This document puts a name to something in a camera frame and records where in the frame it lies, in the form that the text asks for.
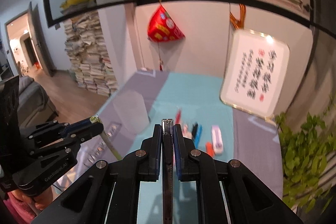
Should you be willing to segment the left hand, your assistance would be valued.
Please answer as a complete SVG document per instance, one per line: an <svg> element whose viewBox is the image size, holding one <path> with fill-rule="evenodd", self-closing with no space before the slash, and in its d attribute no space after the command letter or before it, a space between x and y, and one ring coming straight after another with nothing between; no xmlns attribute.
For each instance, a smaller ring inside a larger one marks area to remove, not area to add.
<svg viewBox="0 0 336 224"><path fill-rule="evenodd" d="M4 200L5 205L17 223L31 223L37 216L32 207L42 211L52 203L54 197L51 187L34 198L26 196L19 189L8 192L7 196Z"/></svg>

